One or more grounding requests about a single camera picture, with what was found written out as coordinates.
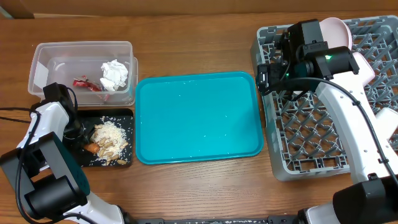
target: black tray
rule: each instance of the black tray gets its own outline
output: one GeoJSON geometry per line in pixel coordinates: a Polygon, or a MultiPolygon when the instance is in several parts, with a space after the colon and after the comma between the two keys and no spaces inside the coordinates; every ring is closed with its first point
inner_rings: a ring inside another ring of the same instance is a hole
{"type": "MultiPolygon", "coordinates": [[[[130,166],[132,163],[132,145],[133,145],[133,130],[134,130],[134,115],[130,109],[103,109],[103,110],[81,110],[78,111],[78,116],[85,127],[94,124],[103,124],[111,121],[118,128],[123,128],[126,131],[126,141],[129,143],[123,149],[122,156],[119,158],[126,161],[124,165],[111,161],[108,166],[130,166]]],[[[82,167],[104,167],[105,160],[95,161],[98,156],[92,154],[84,149],[70,150],[72,156],[76,159],[77,163],[82,167]]]]}

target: wooden tabletop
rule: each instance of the wooden tabletop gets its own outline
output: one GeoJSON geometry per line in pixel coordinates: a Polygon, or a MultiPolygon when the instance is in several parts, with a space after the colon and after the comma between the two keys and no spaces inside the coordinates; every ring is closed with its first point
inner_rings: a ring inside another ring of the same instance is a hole
{"type": "MultiPolygon", "coordinates": [[[[1,20],[0,105],[30,107],[38,102],[27,92],[27,82],[35,48],[43,42],[128,40],[140,80],[237,70],[253,75],[249,49],[260,27],[391,14],[398,11],[1,20]]],[[[20,112],[0,116],[29,119],[20,112]]],[[[261,119],[264,127],[264,115],[261,119]]],[[[14,149],[27,127],[0,120],[0,154],[14,149]]],[[[129,168],[83,170],[91,190],[105,201],[136,218],[169,220],[296,214],[327,203],[336,191],[351,185],[349,174],[280,182],[272,175],[266,144],[258,156],[243,159],[146,166],[134,155],[129,168]]],[[[0,223],[24,223],[2,172],[0,186],[0,223]]]]}

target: plastic crate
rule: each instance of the plastic crate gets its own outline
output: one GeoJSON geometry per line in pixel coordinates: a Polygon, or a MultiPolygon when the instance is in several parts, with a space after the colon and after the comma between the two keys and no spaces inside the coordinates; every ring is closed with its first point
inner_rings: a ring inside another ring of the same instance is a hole
{"type": "MultiPolygon", "coordinates": [[[[373,112],[388,107],[398,111],[398,17],[347,19],[353,35],[353,51],[360,52],[376,76],[364,87],[373,112]]],[[[291,25],[263,27],[251,47],[253,70],[257,65],[280,61],[274,48],[283,30],[291,25]]],[[[316,94],[285,100],[285,93],[262,97],[266,114],[266,138],[274,176],[279,180],[328,177],[349,172],[345,152],[333,121],[316,94]]],[[[390,144],[398,151],[397,132],[390,144]]]]}

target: gray dish rack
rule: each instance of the gray dish rack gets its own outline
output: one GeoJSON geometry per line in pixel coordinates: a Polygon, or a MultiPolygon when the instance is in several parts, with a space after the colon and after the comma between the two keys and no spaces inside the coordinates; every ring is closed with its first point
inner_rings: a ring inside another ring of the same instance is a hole
{"type": "MultiPolygon", "coordinates": [[[[383,107],[398,111],[398,17],[379,16],[344,20],[353,35],[353,51],[360,52],[376,73],[365,86],[376,114],[383,107]]],[[[257,65],[280,60],[274,48],[283,30],[291,25],[262,27],[251,47],[254,74],[257,65]]],[[[333,121],[316,94],[299,100],[285,93],[262,97],[266,114],[266,136],[274,176],[279,180],[328,177],[349,172],[345,151],[333,121]]],[[[398,152],[398,133],[389,140],[398,152]]]]}

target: transparent container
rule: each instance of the transparent container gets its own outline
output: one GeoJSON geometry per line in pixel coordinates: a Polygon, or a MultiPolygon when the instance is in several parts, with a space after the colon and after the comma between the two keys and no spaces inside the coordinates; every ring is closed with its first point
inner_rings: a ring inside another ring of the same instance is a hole
{"type": "Polygon", "coordinates": [[[128,41],[56,42],[39,44],[30,68],[28,92],[44,99],[43,87],[57,82],[70,87],[79,106],[131,106],[135,101],[138,62],[128,41]],[[125,87],[117,91],[94,92],[73,86],[74,78],[85,75],[100,84],[103,63],[117,59],[128,69],[125,87]]]}

